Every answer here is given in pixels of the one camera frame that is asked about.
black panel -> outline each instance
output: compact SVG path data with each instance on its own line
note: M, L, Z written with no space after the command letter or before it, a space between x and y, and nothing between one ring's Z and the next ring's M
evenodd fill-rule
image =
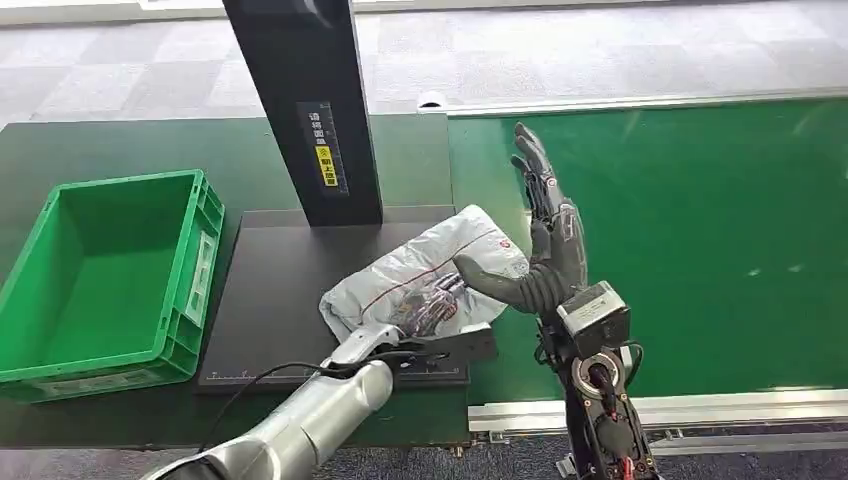
M309 223L381 223L349 0L224 6Z
M381 226L309 227L300 210L246 212L198 390L231 392L274 365L320 363L338 346L318 312L324 292L453 214L453 207L389 207ZM258 387L290 390L309 375L289 369ZM404 373L399 385L467 380L465 364L444 365Z

plastic bag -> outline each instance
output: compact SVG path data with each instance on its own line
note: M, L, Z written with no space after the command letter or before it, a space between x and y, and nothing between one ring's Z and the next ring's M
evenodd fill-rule
M480 207L469 205L339 282L324 294L318 309L340 342L363 324L400 322L403 315L421 307L415 307L415 302L424 299L415 300L415 295L439 294L433 289L446 274L456 272L451 259L458 253L470 255L487 271L513 278L528 269L524 254L491 217ZM417 332L417 336L455 335L465 326L491 322L506 308L471 289L462 288L451 295L456 312L448 320L433 322L441 319L433 310L433 318L428 320L434 323L432 329L421 325L409 327L409 331ZM404 321L412 319L407 316Z

warning label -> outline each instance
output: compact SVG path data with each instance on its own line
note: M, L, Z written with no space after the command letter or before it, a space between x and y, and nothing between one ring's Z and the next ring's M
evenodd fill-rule
M333 154L330 147L315 147L315 153L318 155L318 165L321 167L324 185L338 187L339 181L336 178L336 167L333 165Z
M328 195L347 195L336 126L330 102L298 102L303 132L315 149L315 166L321 189Z

robotic thumb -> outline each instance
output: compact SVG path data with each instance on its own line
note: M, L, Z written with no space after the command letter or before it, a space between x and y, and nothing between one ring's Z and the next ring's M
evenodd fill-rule
M462 280L474 290L507 305L514 306L524 303L519 280L486 272L468 255L455 256L453 263L459 270Z

green table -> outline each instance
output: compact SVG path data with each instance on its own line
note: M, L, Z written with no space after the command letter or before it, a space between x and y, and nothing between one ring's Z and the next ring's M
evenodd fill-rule
M794 410L781 420L848 416L840 302L848 287L848 101L671 103L375 116L383 199L476 203L527 250L526 204L508 162L521 119L545 140L581 208L591 276L609 280L633 307L633 336L647 351L631 390L637 400L670 405L668 397L765 392L721 398L790 399ZM228 209L214 307L240 212L298 204L263 119L7 127L0 280L54 184L181 168L206 170ZM507 310L494 327L500 356L473 366L470 387L398 392L353 443L467 442L469 405L527 410L558 399L555 378L532 359L533 319ZM0 446L194 444L222 399L191 390L36 406L0 401ZM824 398L836 400L799 409ZM247 399L220 438L249 428L279 400ZM405 414L410 409L416 415ZM550 418L561 423L561 412ZM80 429L91 424L100 427Z

